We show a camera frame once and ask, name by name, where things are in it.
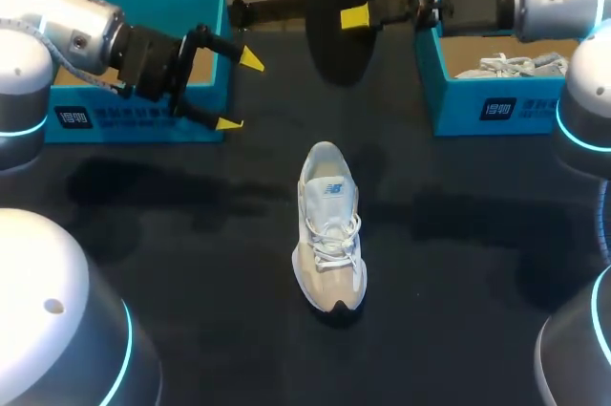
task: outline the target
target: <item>box logo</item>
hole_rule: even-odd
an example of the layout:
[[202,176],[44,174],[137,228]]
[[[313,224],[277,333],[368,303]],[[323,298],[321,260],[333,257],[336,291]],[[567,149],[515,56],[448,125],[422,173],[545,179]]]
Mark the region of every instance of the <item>box logo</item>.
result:
[[93,129],[87,110],[83,107],[55,107],[55,114],[64,129]]
[[502,121],[512,117],[516,107],[515,97],[488,98],[479,116],[480,121]]

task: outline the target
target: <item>shoe laces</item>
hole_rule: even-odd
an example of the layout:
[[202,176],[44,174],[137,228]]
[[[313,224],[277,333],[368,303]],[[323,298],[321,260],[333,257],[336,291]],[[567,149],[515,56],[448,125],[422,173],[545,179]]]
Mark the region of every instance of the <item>shoe laces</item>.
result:
[[567,60],[555,53],[546,54],[536,59],[531,59],[530,57],[512,57],[508,59],[504,53],[498,53],[495,54],[495,57],[480,59],[478,70],[463,72],[457,78],[535,76],[536,69],[552,65],[558,67],[562,74],[565,74],[568,68]]
[[[348,265],[357,267],[354,248],[356,247],[356,236],[361,229],[361,218],[357,214],[352,216],[348,224],[326,224],[322,232],[318,231],[309,219],[305,219],[305,225],[310,232],[316,267],[320,269]],[[328,234],[331,229],[334,230],[333,235]]]

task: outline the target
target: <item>black table surface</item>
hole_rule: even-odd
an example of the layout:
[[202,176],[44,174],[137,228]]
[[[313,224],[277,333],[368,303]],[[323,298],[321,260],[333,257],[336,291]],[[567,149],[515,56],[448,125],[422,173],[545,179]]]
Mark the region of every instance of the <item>black table surface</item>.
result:
[[[546,137],[434,139],[411,34],[366,79],[327,86],[301,32],[252,32],[245,128],[221,145],[48,147],[0,178],[4,206],[58,222],[155,340],[165,404],[540,406],[533,348],[599,270],[597,184]],[[361,193],[361,320],[315,318],[290,262],[309,148],[343,150]]]

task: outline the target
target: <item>sneaker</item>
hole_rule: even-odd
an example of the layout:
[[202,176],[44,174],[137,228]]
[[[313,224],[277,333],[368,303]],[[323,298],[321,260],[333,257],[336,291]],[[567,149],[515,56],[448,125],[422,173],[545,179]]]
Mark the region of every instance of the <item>sneaker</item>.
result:
[[297,200],[299,243],[292,258],[297,282],[317,310],[351,315],[363,302],[367,269],[361,259],[358,189],[333,143],[310,150]]

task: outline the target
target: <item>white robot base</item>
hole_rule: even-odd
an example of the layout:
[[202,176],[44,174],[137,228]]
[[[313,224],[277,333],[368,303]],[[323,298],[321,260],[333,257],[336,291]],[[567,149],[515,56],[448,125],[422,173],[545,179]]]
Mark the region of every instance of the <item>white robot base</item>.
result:
[[0,405],[159,406],[153,344],[59,225],[0,209]]

